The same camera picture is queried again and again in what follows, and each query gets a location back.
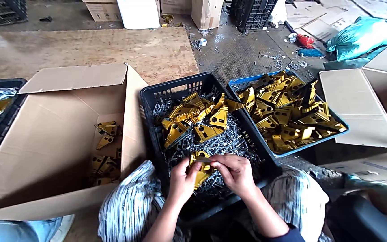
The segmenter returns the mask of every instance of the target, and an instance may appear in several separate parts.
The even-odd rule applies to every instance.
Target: blue plastic crate
[[[268,73],[268,75],[275,75],[275,74],[277,74],[277,73],[279,73],[279,72],[281,72],[281,71],[270,72],[270,73]],[[297,74],[295,74],[294,72],[292,72],[292,71],[286,71],[286,74],[288,74],[289,76],[290,76],[290,75],[295,75],[295,76],[297,76],[297,77],[299,78],[299,76],[298,76]],[[232,98],[239,100],[238,95],[237,95],[236,92],[244,91],[245,89],[247,89],[247,87],[249,87],[249,86],[251,86],[251,85],[257,83],[258,80],[259,80],[263,75],[265,75],[265,74],[259,74],[259,75],[255,75],[255,76],[251,76],[251,77],[245,77],[245,78],[238,78],[238,79],[230,80],[230,81],[228,82],[228,85],[227,85],[226,88],[227,88],[229,94],[232,96]],[[318,100],[318,101],[323,101],[323,100],[322,100],[319,96],[317,96],[317,95],[316,95],[316,100]],[[343,119],[341,119],[336,113],[334,113],[330,107],[328,107],[328,108],[329,108],[329,113],[332,115],[332,117],[335,118],[335,120],[336,120],[337,122],[343,124],[343,125],[347,128],[346,131],[341,132],[341,133],[338,133],[338,134],[335,134],[335,135],[331,135],[331,136],[329,136],[329,137],[326,137],[326,138],[324,138],[324,139],[318,140],[318,141],[316,141],[316,142],[314,142],[314,143],[307,144],[307,145],[302,146],[302,147],[300,147],[300,148],[292,149],[292,150],[290,150],[290,151],[288,151],[288,152],[286,152],[286,153],[280,154],[280,155],[275,154],[274,152],[272,152],[271,149],[268,147],[266,141],[262,138],[262,139],[261,139],[261,142],[264,143],[263,146],[267,149],[267,151],[268,151],[269,153],[273,154],[275,157],[284,157],[284,156],[287,156],[287,155],[296,153],[296,152],[298,152],[298,151],[300,151],[300,150],[306,149],[306,148],[308,148],[308,147],[314,146],[314,145],[316,145],[316,144],[319,144],[319,143],[321,143],[321,142],[324,142],[324,141],[326,141],[326,140],[334,139],[335,137],[337,137],[337,136],[339,136],[339,135],[343,135],[343,134],[349,132],[349,130],[350,130],[349,125],[347,125],[347,123],[346,123]],[[247,110],[244,108],[243,111],[247,114],[247,117],[249,117],[249,119],[251,120],[251,122],[253,122],[253,119],[250,117],[250,115],[249,115],[249,113],[247,112]]]

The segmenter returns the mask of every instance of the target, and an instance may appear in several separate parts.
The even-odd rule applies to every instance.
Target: white roll of tape
[[[206,46],[206,45],[207,45],[207,40],[204,39],[204,38],[201,38],[201,39],[200,39],[200,45],[201,45],[201,46]]]

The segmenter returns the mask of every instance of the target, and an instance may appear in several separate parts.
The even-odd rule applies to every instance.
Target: crate handle hole
[[[171,93],[180,92],[180,91],[183,91],[186,89],[187,89],[186,85],[176,86],[176,87],[171,88]]]

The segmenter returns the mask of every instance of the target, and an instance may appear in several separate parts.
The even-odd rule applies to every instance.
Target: gray fabric
[[[306,242],[317,242],[323,227],[328,196],[307,173],[283,166],[283,174],[262,189],[276,212],[300,229]],[[164,204],[160,182],[145,161],[105,199],[99,213],[98,235],[103,242],[139,242]],[[322,235],[320,241],[332,241]],[[186,241],[176,228],[173,241]]]
[[[158,217],[165,199],[151,161],[143,162],[112,191],[99,212],[104,242],[140,242]],[[179,228],[174,241],[184,241]]]

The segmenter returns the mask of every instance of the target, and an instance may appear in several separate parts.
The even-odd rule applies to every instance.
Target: hand
[[[180,209],[194,192],[196,174],[201,167],[201,163],[193,163],[189,169],[189,173],[186,174],[188,167],[189,158],[184,158],[171,171],[167,202],[173,203],[173,205]]]
[[[209,159],[212,161],[210,165],[221,173],[226,186],[241,199],[256,194],[257,187],[248,159],[233,154],[214,155]]]

